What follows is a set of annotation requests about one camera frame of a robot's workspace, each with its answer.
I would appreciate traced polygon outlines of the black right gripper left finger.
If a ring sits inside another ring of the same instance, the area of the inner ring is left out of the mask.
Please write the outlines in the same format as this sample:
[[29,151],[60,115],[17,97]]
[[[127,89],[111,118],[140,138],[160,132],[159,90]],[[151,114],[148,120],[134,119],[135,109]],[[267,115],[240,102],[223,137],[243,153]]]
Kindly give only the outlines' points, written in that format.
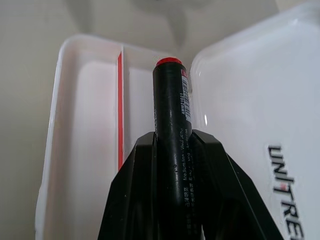
[[111,182],[100,240],[181,238],[181,138],[149,132]]

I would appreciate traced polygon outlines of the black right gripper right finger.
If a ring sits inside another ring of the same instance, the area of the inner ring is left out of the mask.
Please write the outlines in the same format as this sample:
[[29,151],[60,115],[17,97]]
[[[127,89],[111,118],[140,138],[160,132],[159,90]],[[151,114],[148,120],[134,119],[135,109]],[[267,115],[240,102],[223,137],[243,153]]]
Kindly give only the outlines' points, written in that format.
[[213,135],[190,138],[196,210],[206,240],[281,240],[283,236],[252,179]]

